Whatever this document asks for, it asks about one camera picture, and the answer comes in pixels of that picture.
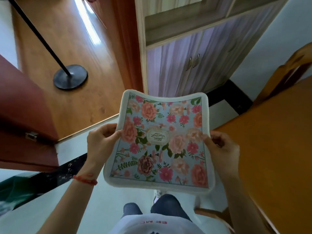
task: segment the person's left hand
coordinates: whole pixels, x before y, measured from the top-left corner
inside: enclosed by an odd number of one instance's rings
[[[87,137],[87,162],[95,163],[101,168],[111,155],[122,130],[116,130],[117,123],[105,124],[89,132]]]

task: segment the red bracelet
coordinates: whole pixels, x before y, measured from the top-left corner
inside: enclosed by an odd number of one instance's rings
[[[75,179],[75,180],[77,180],[79,182],[82,182],[82,183],[86,183],[86,184],[92,185],[92,186],[95,186],[97,184],[96,179],[89,180],[89,179],[86,179],[86,178],[83,178],[83,177],[93,177],[93,174],[73,176],[73,179]]]

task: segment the leg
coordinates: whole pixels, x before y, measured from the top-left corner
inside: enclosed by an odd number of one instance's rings
[[[127,203],[124,205],[124,214],[121,218],[126,215],[143,214],[136,203]]]
[[[177,198],[170,194],[164,194],[162,197],[160,197],[152,206],[151,213],[182,217],[190,220],[189,216],[182,209]]]

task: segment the oval label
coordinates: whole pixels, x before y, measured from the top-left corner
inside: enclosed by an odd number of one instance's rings
[[[165,130],[150,129],[146,138],[148,142],[159,145],[165,145],[169,142],[169,134]]]

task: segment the door hinge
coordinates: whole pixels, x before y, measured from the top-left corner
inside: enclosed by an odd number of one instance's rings
[[[33,131],[29,132],[29,133],[26,132],[25,133],[25,138],[37,142],[37,135],[38,135],[38,133],[33,132]]]

